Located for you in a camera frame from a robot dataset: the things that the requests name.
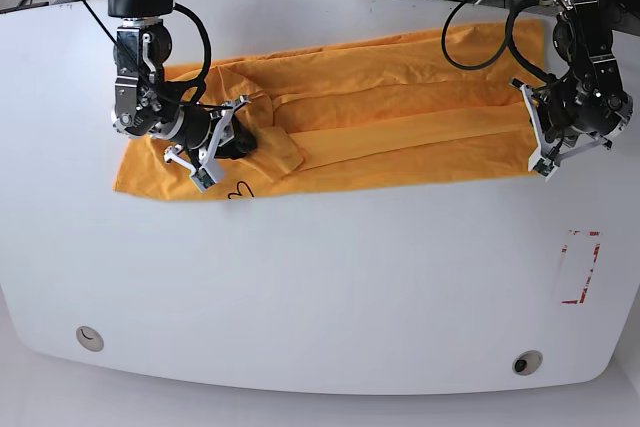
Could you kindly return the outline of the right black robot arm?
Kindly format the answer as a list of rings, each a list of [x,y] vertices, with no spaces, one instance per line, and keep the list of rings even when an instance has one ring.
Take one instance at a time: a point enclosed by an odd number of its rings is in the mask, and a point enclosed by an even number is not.
[[[163,18],[174,11],[195,24],[203,45],[201,70],[184,81],[165,77],[172,38]],[[220,105],[201,101],[211,66],[211,42],[203,22],[174,0],[108,0],[108,14],[122,22],[114,45],[115,130],[133,139],[149,136],[168,142],[165,162],[186,168],[200,191],[220,182],[220,160],[247,156],[257,141],[236,117],[249,103],[248,96]]]

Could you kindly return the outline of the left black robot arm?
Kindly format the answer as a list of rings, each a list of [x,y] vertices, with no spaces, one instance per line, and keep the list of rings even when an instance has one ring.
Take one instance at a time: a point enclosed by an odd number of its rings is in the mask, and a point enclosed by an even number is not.
[[[550,178],[564,160],[592,148],[610,148],[632,119],[633,100],[623,87],[603,0],[505,1],[509,14],[503,40],[492,57],[473,68],[485,69],[509,52],[520,67],[541,81],[539,87],[518,79],[511,84],[522,94],[536,140],[528,169]],[[561,77],[533,64],[516,46],[518,16],[543,5],[558,10],[552,43],[568,67]]]

